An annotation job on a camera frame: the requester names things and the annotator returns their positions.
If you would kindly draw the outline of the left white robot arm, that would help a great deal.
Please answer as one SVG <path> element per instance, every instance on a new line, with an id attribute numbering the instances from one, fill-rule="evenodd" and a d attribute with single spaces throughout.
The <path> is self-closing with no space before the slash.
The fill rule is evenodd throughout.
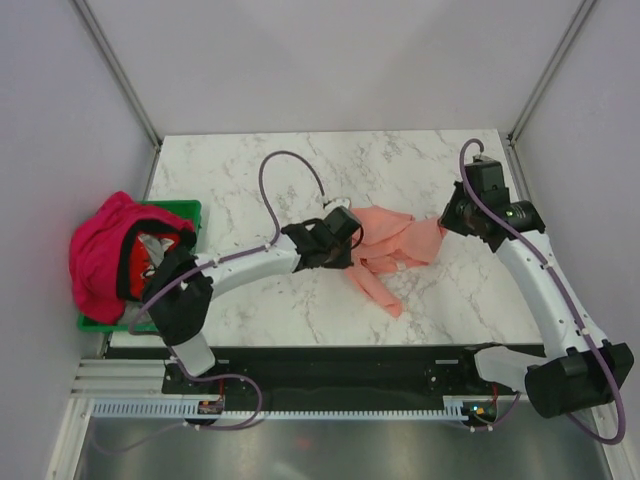
<path id="1" fill-rule="evenodd" d="M 344 270 L 364 227 L 339 207 L 326 218 L 286 225 L 261 246 L 223 257 L 199 257 L 184 248 L 167 256 L 143 291 L 141 311 L 184 372 L 185 382 L 208 393 L 219 382 L 216 359 L 204 337 L 209 304 L 234 289 L 272 276 L 315 268 Z"/>

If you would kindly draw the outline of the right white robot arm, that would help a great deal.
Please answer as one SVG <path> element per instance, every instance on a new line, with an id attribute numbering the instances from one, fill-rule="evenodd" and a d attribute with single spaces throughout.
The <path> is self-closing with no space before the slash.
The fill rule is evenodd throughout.
<path id="1" fill-rule="evenodd" d="M 544 418 L 618 400 L 633 353 L 608 339 L 567 285 L 535 207 L 511 200 L 499 162 L 479 157 L 461 170 L 440 224 L 481 239 L 499 258 L 533 315 L 544 354 L 477 346 L 473 359 L 458 368 L 460 386 L 477 394 L 502 384 L 526 394 Z"/>

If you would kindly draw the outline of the peach t shirt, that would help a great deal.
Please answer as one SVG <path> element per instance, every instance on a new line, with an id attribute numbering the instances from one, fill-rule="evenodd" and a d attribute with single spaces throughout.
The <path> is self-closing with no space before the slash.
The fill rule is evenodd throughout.
<path id="1" fill-rule="evenodd" d="M 403 303 L 380 277 L 400 272 L 396 260 L 404 261 L 407 269 L 433 264 L 446 230 L 435 217 L 419 220 L 379 206 L 355 208 L 353 213 L 364 233 L 353 236 L 353 265 L 345 274 L 367 298 L 391 317 L 398 318 L 403 313 Z"/>

